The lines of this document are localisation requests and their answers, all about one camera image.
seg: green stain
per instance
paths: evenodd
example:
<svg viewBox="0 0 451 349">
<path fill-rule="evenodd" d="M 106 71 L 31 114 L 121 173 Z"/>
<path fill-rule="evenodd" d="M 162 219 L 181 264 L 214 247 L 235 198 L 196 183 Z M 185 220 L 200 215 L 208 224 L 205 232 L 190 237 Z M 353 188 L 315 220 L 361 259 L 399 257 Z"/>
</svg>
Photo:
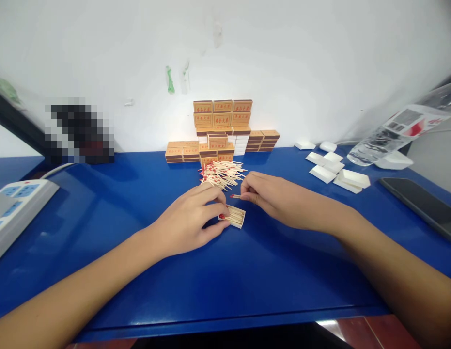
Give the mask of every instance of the green stain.
<svg viewBox="0 0 451 349">
<path fill-rule="evenodd" d="M 169 86 L 167 88 L 167 92 L 169 92 L 171 95 L 173 95 L 175 93 L 175 88 L 173 86 L 171 71 L 172 71 L 172 69 L 169 66 L 166 66 L 167 77 L 169 79 Z"/>
<path fill-rule="evenodd" d="M 15 102 L 16 104 L 20 104 L 20 98 L 18 98 L 17 91 L 9 81 L 0 79 L 0 91 L 11 101 Z"/>
</svg>

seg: red floor tile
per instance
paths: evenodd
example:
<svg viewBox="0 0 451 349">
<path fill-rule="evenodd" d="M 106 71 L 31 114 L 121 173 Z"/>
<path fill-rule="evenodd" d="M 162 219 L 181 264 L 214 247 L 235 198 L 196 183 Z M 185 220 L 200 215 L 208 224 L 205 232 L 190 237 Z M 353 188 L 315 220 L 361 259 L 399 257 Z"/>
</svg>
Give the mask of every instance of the red floor tile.
<svg viewBox="0 0 451 349">
<path fill-rule="evenodd" d="M 420 345 L 395 315 L 367 317 L 366 321 L 384 349 L 420 349 Z"/>
<path fill-rule="evenodd" d="M 355 349 L 382 349 L 379 341 L 363 317 L 337 320 L 345 342 Z"/>
</svg>

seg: blue table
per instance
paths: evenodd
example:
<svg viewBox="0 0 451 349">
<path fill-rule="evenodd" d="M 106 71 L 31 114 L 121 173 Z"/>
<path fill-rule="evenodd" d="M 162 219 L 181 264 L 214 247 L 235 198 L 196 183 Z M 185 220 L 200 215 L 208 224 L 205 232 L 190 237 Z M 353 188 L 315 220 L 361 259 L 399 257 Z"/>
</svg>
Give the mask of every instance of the blue table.
<svg viewBox="0 0 451 349">
<path fill-rule="evenodd" d="M 44 159 L 43 156 L 0 158 L 0 189 L 6 184 L 26 179 Z"/>
<path fill-rule="evenodd" d="M 337 152 L 346 155 L 347 149 Z M 313 164 L 305 160 L 307 154 L 278 148 L 236 160 L 248 170 L 284 177 L 354 207 L 451 277 L 451 243 L 376 179 L 410 178 L 451 205 L 450 193 L 409 169 L 347 164 L 348 169 L 368 174 L 373 183 L 355 195 L 310 175 Z M 0 317 L 152 223 L 199 183 L 198 163 L 167 164 L 163 152 L 116 154 L 115 161 L 73 165 L 50 178 L 61 189 L 0 260 Z M 288 228 L 251 203 L 227 200 L 247 212 L 242 230 L 230 227 L 207 246 L 148 269 L 96 315 L 77 341 L 389 312 L 336 239 Z"/>
</svg>

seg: water bottle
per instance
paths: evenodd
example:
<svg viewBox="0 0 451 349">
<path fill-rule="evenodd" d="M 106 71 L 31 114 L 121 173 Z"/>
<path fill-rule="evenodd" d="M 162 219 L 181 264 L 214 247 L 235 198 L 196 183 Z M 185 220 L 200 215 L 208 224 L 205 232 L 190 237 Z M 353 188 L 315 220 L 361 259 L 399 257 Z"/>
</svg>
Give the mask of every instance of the water bottle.
<svg viewBox="0 0 451 349">
<path fill-rule="evenodd" d="M 356 165 L 372 165 L 450 117 L 451 83 L 401 109 L 373 134 L 360 141 L 347 157 Z"/>
</svg>

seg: forearm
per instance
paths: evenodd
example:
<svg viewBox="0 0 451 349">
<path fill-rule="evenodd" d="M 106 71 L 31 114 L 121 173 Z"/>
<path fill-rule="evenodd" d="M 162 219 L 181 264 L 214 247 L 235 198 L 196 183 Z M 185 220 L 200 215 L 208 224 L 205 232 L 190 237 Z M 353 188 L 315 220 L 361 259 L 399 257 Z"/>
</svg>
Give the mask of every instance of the forearm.
<svg viewBox="0 0 451 349">
<path fill-rule="evenodd" d="M 161 257 L 138 232 L 0 319 L 0 348 L 62 348 L 116 293 Z"/>
<path fill-rule="evenodd" d="M 425 348 L 451 348 L 451 279 L 359 217 L 335 234 Z"/>
</svg>

